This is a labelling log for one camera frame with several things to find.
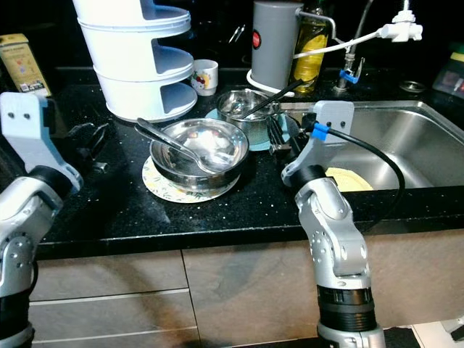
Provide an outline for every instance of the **faucet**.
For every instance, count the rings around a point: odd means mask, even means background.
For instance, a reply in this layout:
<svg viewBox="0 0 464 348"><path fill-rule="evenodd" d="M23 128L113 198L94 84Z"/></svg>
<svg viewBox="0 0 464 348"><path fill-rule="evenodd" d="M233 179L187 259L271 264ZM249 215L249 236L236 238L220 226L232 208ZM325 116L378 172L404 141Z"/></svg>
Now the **faucet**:
<svg viewBox="0 0 464 348"><path fill-rule="evenodd" d="M354 39L359 38L361 36L365 24L365 19L368 16L368 12L373 1L374 0L368 0L368 2L366 3L364 11L362 12L360 24L357 26ZM345 65L343 67L343 70L340 71L339 79L337 80L337 83L334 87L334 89L338 92L344 92L348 89L348 81L352 83L357 83L357 81L360 78L361 71L363 70L364 58L361 58L360 64L358 65L356 72L353 73L352 70L353 64L355 62L356 47L357 45L353 45L347 49L347 53L345 54Z"/></svg>

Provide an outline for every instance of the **blue cable clip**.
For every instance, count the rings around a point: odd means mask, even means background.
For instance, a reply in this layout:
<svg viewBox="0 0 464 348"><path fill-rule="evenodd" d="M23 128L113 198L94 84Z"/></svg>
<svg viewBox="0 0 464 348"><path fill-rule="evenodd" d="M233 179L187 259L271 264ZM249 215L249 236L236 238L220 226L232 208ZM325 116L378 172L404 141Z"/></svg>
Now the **blue cable clip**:
<svg viewBox="0 0 464 348"><path fill-rule="evenodd" d="M347 72L346 70L343 70L343 69L340 70L339 76L341 78L344 78L345 80L353 83L353 84L356 84L360 80L359 77L357 78L357 77L355 77L353 75L350 75L349 72Z"/></svg>
<svg viewBox="0 0 464 348"><path fill-rule="evenodd" d="M327 125L321 125L320 123L316 123L314 125L314 130L312 131L311 135L315 138L325 141L329 129L331 128Z"/></svg>

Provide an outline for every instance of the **spoon handle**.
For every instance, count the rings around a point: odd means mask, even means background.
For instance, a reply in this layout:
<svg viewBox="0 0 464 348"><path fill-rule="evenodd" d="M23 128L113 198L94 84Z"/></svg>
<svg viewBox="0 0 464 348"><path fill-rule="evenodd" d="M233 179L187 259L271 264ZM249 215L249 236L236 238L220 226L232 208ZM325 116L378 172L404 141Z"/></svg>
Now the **spoon handle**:
<svg viewBox="0 0 464 348"><path fill-rule="evenodd" d="M158 142L160 142L160 143L162 143L164 145L168 145L168 146L178 150L179 152L182 152L186 156L189 156L190 158L192 158L196 162L199 161L199 158L198 158L198 156L196 155L195 152L191 151L189 148L185 147L184 145L182 145L181 143L179 143L175 139L171 138L166 133L163 133L162 131L156 129L150 122L148 122L148 121L144 120L143 118L139 117L137 119L137 123L138 124L136 125L135 129L139 133L141 133L141 131L142 132L147 132L150 135L151 140L155 140L155 141L158 141Z"/></svg>

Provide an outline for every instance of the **red label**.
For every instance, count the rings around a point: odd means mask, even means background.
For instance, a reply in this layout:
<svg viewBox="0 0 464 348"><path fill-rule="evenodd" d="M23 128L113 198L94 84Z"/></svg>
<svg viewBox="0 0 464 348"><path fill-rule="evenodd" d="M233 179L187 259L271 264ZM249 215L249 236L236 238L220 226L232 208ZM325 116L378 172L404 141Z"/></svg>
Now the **red label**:
<svg viewBox="0 0 464 348"><path fill-rule="evenodd" d="M253 48L259 49L261 46L261 35L257 32L257 30L253 30Z"/></svg>

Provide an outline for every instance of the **gray canister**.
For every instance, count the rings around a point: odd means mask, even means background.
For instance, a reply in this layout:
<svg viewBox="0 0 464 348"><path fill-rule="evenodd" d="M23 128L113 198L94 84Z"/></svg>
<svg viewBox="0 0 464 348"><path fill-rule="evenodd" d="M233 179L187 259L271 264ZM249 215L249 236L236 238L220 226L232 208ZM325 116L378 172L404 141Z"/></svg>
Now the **gray canister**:
<svg viewBox="0 0 464 348"><path fill-rule="evenodd" d="M297 2L255 1L252 79L282 89L288 85L299 32Z"/></svg>

